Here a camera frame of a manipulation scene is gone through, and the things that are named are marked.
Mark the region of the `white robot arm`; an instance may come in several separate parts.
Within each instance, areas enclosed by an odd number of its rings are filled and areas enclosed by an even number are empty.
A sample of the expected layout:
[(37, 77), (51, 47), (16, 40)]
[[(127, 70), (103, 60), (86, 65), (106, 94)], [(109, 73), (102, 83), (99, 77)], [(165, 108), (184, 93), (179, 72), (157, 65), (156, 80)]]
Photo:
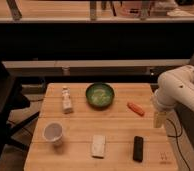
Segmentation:
[(152, 95), (155, 128), (160, 128), (178, 103), (194, 112), (194, 66), (185, 65), (163, 72)]

